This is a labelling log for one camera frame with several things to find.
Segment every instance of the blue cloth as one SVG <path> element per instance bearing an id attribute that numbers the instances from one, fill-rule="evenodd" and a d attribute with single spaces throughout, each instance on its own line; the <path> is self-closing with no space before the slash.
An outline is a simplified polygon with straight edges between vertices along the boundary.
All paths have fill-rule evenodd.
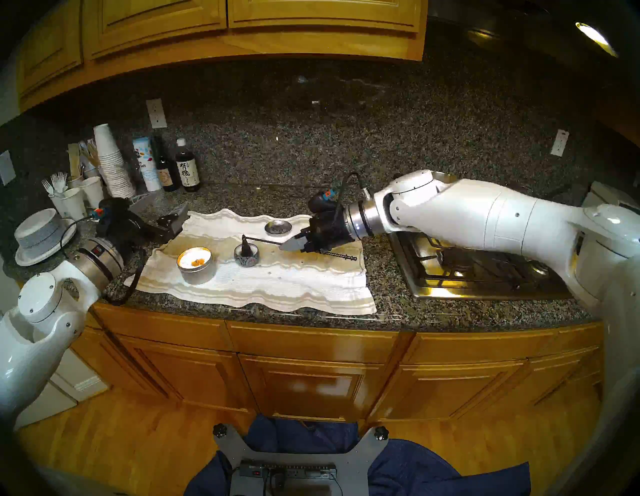
<path id="1" fill-rule="evenodd" d="M 359 441 L 357 424 L 299 422 L 258 415 L 244 438 L 254 451 L 346 453 Z M 184 496 L 227 496 L 231 464 L 222 452 L 187 486 Z M 531 492 L 529 464 L 462 477 L 424 446 L 390 439 L 367 474 L 369 496 L 521 496 Z"/>

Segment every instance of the stainless steel stovetop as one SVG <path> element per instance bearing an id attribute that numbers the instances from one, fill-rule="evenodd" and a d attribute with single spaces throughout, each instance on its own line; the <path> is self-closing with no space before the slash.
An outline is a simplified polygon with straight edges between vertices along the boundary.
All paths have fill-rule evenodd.
<path id="1" fill-rule="evenodd" d="M 534 260 L 468 250 L 422 233 L 389 234 L 414 298 L 557 300 L 571 294 L 560 277 Z"/>

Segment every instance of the white towel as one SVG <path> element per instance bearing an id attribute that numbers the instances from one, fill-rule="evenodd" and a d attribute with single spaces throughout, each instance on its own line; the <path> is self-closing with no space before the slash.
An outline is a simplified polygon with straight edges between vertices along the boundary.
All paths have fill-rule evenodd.
<path id="1" fill-rule="evenodd" d="M 274 217 L 241 217 L 228 209 L 189 215 L 182 232 L 153 251 L 142 271 L 138 290 L 166 292 L 181 300 L 231 307 L 261 303 L 282 312 L 311 307 L 340 315 L 376 313 L 367 287 L 360 241 L 335 249 L 337 253 L 358 257 L 357 261 L 319 253 L 282 252 L 275 244 L 250 241 L 260 250 L 260 261 L 254 267 L 243 268 L 236 264 L 233 255 L 243 234 L 282 243 L 307 227 L 309 216 L 286 219 L 292 230 L 286 236 L 270 236 L 264 225 Z M 210 249 L 216 263 L 213 278 L 198 286 L 184 282 L 176 264 L 178 255 L 194 246 Z M 132 280 L 129 277 L 125 284 L 130 285 Z"/>

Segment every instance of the soy sauce bottle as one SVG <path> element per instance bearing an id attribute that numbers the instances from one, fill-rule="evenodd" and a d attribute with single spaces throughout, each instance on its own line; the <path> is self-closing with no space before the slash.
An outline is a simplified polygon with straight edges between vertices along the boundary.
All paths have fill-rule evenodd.
<path id="1" fill-rule="evenodd" d="M 194 193 L 200 189 L 200 177 L 198 176 L 196 159 L 187 148 L 187 141 L 184 138 L 178 138 L 176 144 L 178 145 L 178 151 L 175 154 L 175 162 L 180 173 L 180 180 L 185 191 Z"/>
<path id="2" fill-rule="evenodd" d="M 178 166 L 173 160 L 167 158 L 160 136 L 154 136 L 153 145 L 155 148 L 156 169 L 162 187 L 165 191 L 175 191 L 179 189 L 182 181 L 180 180 Z"/>

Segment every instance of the electrical outlet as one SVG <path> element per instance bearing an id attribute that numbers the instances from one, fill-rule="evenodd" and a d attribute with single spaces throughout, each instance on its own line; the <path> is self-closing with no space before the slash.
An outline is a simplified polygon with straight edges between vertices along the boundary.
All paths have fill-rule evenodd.
<path id="1" fill-rule="evenodd" d="M 569 131 L 563 131 L 562 129 L 558 129 L 558 133 L 556 134 L 556 140 L 554 141 L 554 146 L 551 148 L 551 154 L 561 157 L 564 153 L 564 147 L 566 146 L 566 140 L 569 139 Z"/>
<path id="2" fill-rule="evenodd" d="M 166 119 L 164 118 L 164 110 L 162 108 L 162 100 L 147 100 L 147 110 L 149 110 L 149 118 L 151 119 L 151 127 L 166 127 Z"/>

